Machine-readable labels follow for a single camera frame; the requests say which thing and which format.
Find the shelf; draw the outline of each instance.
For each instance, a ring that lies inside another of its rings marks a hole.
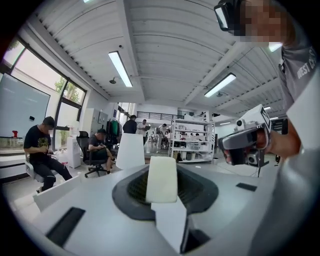
[[[180,148],[180,147],[173,147],[172,150],[173,151],[189,151],[189,152],[213,152],[213,150],[201,150],[201,149],[192,150],[189,148]]]
[[[211,160],[206,160],[206,159],[194,159],[194,160],[182,160],[182,161],[179,161],[178,163],[196,163],[196,162],[209,162],[209,161],[212,161]]]
[[[181,129],[174,129],[174,132],[186,132],[186,133],[195,133],[195,134],[208,134],[211,131],[204,131],[204,130],[181,130]]]
[[[191,121],[191,120],[184,120],[184,119],[176,119],[176,120],[173,120],[173,122],[176,122],[176,123],[180,123],[180,124],[192,124],[192,125],[214,125],[213,122],[204,122],[204,121]]]
[[[183,140],[183,139],[171,139],[171,141],[174,141],[174,142],[194,142],[194,143],[210,143],[212,141],[209,141],[209,140]]]

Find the vr headset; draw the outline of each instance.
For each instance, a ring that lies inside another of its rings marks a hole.
[[[214,7],[220,29],[234,36],[245,36],[246,26],[240,22],[240,6],[243,0],[221,0]]]

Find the black office chair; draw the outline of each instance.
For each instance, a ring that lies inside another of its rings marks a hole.
[[[88,178],[88,174],[92,174],[96,172],[98,176],[100,176],[99,172],[107,172],[101,165],[105,164],[107,162],[107,159],[103,160],[92,160],[92,154],[94,151],[89,151],[88,147],[88,140],[89,140],[89,135],[86,131],[79,131],[79,136],[76,137],[76,141],[78,142],[82,153],[83,153],[83,162],[88,165],[88,166],[94,166],[94,167],[89,167],[88,172],[84,174],[86,178]]]

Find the floor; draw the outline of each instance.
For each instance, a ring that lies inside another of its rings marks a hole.
[[[151,143],[146,142],[144,145],[145,157],[148,159],[151,156],[168,156],[168,149],[161,149],[157,153],[157,148]],[[217,157],[217,161],[213,164],[211,162],[195,162],[195,163],[185,163],[184,165],[188,166],[195,166],[197,168],[208,169],[213,172],[219,172],[224,174],[230,175],[241,175],[241,176],[251,176],[251,177],[258,177],[258,168],[251,167],[248,165],[237,165],[232,166],[225,162],[223,158],[223,154],[221,152],[216,152],[215,157]],[[270,161],[269,164],[261,168],[260,177],[264,175],[268,170],[277,169],[278,166],[275,166],[275,156],[267,154],[265,156],[266,161]],[[69,168],[70,174],[74,177],[79,173],[85,173],[88,171],[87,165],[81,165],[76,169]],[[115,165],[112,169],[113,172],[118,172],[118,169]],[[88,179],[95,179],[99,178],[96,173],[92,173],[88,176]],[[60,183],[63,182],[63,178],[57,174],[56,175],[56,182]],[[22,216],[24,219],[32,222],[40,211],[33,200],[33,195],[36,192],[36,189],[39,188],[41,184],[36,180],[32,179],[31,177],[27,177],[24,179],[20,179],[17,181],[6,183],[2,186],[3,193],[7,198],[7,201],[15,214]]]

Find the gray t-shirt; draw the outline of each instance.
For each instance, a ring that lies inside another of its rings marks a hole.
[[[278,65],[283,108],[286,112],[305,89],[319,65],[316,51],[303,28],[296,21],[293,21],[293,25],[295,42],[293,46],[282,47],[282,60]]]

